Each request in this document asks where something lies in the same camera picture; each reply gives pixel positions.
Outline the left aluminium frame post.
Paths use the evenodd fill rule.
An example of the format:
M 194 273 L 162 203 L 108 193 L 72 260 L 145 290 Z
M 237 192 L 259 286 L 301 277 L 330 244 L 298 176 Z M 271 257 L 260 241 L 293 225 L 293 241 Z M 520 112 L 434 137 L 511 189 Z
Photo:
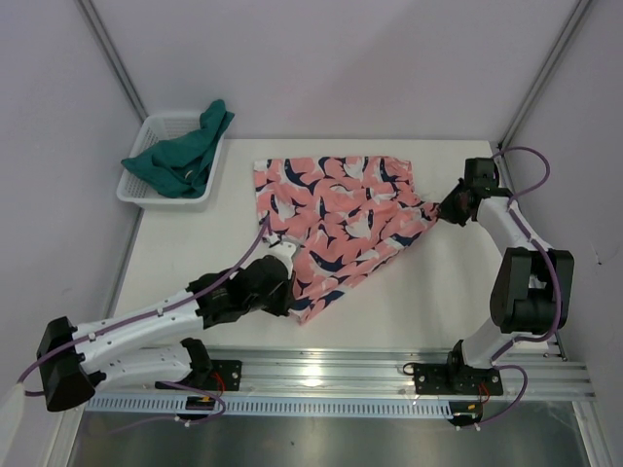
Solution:
M 137 119 L 144 123 L 149 116 L 143 99 L 130 76 L 128 69 L 118 51 L 115 42 L 102 19 L 95 2 L 92 0 L 76 0 L 75 5 L 83 17 L 87 28 L 99 47 L 114 79 L 122 90 L 126 100 Z

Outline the green shorts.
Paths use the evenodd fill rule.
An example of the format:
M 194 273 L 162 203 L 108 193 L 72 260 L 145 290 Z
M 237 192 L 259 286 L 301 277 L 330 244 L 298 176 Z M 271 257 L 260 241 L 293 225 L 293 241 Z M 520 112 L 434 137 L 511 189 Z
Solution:
M 199 127 L 159 141 L 122 166 L 165 198 L 199 198 L 205 191 L 220 138 L 234 119 L 223 99 L 199 117 Z

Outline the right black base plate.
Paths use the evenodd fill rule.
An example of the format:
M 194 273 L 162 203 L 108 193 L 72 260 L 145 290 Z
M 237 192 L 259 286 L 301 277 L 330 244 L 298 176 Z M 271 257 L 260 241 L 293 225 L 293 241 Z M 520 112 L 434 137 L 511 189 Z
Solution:
M 503 386 L 498 370 L 474 369 L 462 364 L 408 362 L 402 373 L 410 377 L 419 395 L 501 396 Z

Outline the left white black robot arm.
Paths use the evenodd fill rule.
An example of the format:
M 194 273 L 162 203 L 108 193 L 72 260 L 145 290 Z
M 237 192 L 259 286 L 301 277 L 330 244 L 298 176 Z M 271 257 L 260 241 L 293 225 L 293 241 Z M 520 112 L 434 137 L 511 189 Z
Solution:
M 97 390 L 152 382 L 157 388 L 203 388 L 212 364 L 190 334 L 261 310 L 281 317 L 294 303 L 289 260 L 266 255 L 246 268 L 207 273 L 150 309 L 122 318 L 73 325 L 48 323 L 37 349 L 46 408 L 64 412 Z

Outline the pink shark print shorts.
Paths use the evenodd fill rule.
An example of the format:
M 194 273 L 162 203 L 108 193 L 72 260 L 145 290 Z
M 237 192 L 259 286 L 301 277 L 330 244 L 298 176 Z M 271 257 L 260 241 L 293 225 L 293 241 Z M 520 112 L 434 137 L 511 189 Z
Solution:
M 434 227 L 408 161 L 389 156 L 268 159 L 253 165 L 257 213 L 297 246 L 294 303 L 304 324 Z

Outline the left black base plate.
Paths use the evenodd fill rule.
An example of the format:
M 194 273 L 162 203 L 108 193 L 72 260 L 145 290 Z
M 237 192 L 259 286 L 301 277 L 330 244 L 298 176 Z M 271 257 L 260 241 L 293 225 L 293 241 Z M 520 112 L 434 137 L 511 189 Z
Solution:
M 169 381 L 191 388 L 216 392 L 238 392 L 243 364 L 240 360 L 212 360 L 209 365 L 191 368 L 188 375 Z

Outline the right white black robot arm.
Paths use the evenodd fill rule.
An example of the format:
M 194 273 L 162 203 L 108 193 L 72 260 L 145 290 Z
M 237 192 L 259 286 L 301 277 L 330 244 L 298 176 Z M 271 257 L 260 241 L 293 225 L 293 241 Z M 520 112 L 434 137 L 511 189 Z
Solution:
M 549 341 L 568 319 L 574 258 L 554 248 L 530 226 L 518 196 L 500 186 L 492 158 L 465 161 L 464 175 L 439 205 L 450 224 L 479 224 L 502 255 L 489 301 L 490 317 L 451 354 L 446 384 L 462 393 L 519 343 Z

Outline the aluminium mounting rail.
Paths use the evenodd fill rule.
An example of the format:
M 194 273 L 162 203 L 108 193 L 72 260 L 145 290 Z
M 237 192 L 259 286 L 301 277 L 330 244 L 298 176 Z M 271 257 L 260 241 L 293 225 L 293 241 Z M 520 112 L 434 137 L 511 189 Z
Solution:
M 471 377 L 449 387 L 433 366 L 443 367 L 441 351 L 367 351 L 335 349 L 235 349 L 204 346 L 215 376 L 229 393 L 252 396 L 397 399 L 402 396 L 466 399 L 477 392 Z M 154 390 L 191 371 L 191 351 L 178 344 L 151 346 L 107 357 L 94 375 L 96 391 Z M 522 395 L 526 401 L 592 401 L 595 390 L 585 364 L 566 361 L 556 347 L 512 351 L 500 361 L 499 375 L 489 374 L 488 394 L 496 400 Z

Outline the right aluminium frame post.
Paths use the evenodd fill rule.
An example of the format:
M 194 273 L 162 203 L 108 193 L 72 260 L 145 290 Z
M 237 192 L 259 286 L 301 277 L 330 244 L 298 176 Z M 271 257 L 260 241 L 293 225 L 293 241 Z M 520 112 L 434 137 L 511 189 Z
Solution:
M 555 40 L 532 78 L 518 108 L 496 141 L 496 147 L 499 150 L 510 146 L 527 123 L 540 97 L 544 94 L 558 68 L 563 63 L 566 54 L 596 4 L 597 1 L 594 0 L 579 0 L 573 3 L 570 13 L 567 15 Z

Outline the aluminium frame post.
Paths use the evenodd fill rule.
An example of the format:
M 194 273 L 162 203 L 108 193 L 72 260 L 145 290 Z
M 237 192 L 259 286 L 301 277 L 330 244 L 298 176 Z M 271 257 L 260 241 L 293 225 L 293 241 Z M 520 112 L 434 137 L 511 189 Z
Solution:
M 573 3 L 570 13 L 567 15 L 555 40 L 532 78 L 518 108 L 496 141 L 496 147 L 499 150 L 510 146 L 527 123 L 540 97 L 544 94 L 558 68 L 563 63 L 566 54 L 596 4 L 597 1 L 594 0 L 579 0 Z
M 99 47 L 114 79 L 122 90 L 126 100 L 137 119 L 144 123 L 149 116 L 143 99 L 130 76 L 128 69 L 118 51 L 115 42 L 102 19 L 95 2 L 92 0 L 76 0 L 75 5 L 83 17 L 87 28 Z

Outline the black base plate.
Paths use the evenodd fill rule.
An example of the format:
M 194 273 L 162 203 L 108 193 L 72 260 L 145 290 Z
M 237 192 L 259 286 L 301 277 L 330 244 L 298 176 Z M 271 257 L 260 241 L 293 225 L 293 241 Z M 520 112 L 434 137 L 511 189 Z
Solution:
M 240 360 L 212 360 L 209 365 L 191 368 L 188 375 L 169 381 L 191 388 L 216 392 L 238 392 L 243 364 Z
M 501 396 L 503 386 L 498 370 L 474 369 L 462 364 L 408 362 L 402 373 L 410 377 L 419 395 Z

